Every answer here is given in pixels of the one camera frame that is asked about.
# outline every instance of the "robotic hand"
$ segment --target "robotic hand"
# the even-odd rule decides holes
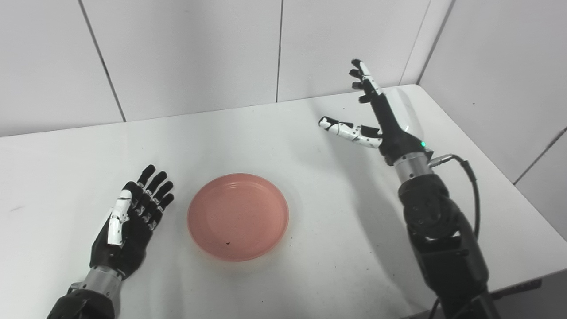
[[[379,149],[400,179],[398,197],[404,206],[404,220],[414,255],[426,284],[441,302],[446,318],[499,319],[488,294],[488,268],[476,241],[480,201],[476,178],[468,161],[448,154],[431,159],[425,148],[421,127],[409,99],[401,90],[388,93],[376,84],[366,65],[353,60],[350,75],[359,81],[353,88],[363,90],[358,101],[370,103],[378,128],[354,125],[324,116],[319,126],[349,141]],[[451,200],[441,178],[431,169],[451,159],[460,162],[475,193],[475,230]]]
[[[114,319],[120,283],[142,264],[146,247],[165,208],[173,201],[173,183],[161,185],[167,174],[149,165],[138,182],[128,182],[91,249],[91,270],[85,280],[69,287],[48,319]]]

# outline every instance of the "pink plate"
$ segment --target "pink plate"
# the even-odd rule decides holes
[[[219,177],[195,195],[187,224],[195,242],[224,261],[247,261],[283,237],[289,212],[280,190],[251,174]]]

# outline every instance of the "white table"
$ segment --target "white table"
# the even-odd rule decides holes
[[[423,89],[402,88],[428,146],[476,172],[490,289],[567,268],[567,243],[536,209]],[[122,287],[121,319],[399,318],[429,308],[394,169],[317,125],[322,115],[373,125],[358,94],[0,138],[0,317],[45,317],[83,279],[107,209],[148,163],[169,173],[176,200]],[[472,220],[461,168],[435,171]],[[279,187],[290,223],[267,255],[227,263],[200,251],[185,221],[206,182],[235,172]]]

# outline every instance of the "black cable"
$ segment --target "black cable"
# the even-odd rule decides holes
[[[480,233],[480,194],[479,194],[479,186],[476,183],[475,172],[472,170],[471,164],[468,161],[465,161],[464,159],[462,159],[462,157],[455,155],[455,154],[452,154],[451,159],[455,159],[459,162],[459,164],[461,165],[461,167],[463,168],[465,173],[467,173],[469,181],[471,181],[472,193],[473,193],[473,196],[474,196],[474,199],[475,199],[474,233],[475,233],[476,239],[478,240],[479,239],[479,233]],[[431,308],[431,311],[429,312],[428,319],[433,319],[433,317],[435,317],[435,312],[437,312],[437,307],[439,307],[439,303],[440,303],[439,298],[435,299],[435,302],[433,303],[433,307]],[[458,311],[453,316],[453,318],[456,318],[457,315],[460,315],[466,309],[466,307],[468,307],[468,304],[463,306],[462,309],[460,311]]]
[[[433,307],[431,307],[431,311],[429,312],[429,317],[428,319],[433,319],[433,317],[435,317],[435,312],[437,312],[437,307],[439,307],[439,298],[435,299],[435,302],[433,303]]]

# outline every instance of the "metal cylinder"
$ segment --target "metal cylinder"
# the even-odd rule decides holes
[[[122,275],[106,266],[95,266],[88,272],[79,289],[92,290],[114,299],[120,289]]]
[[[393,165],[401,183],[421,175],[433,174],[433,170],[428,165],[428,158],[422,152],[408,153]]]

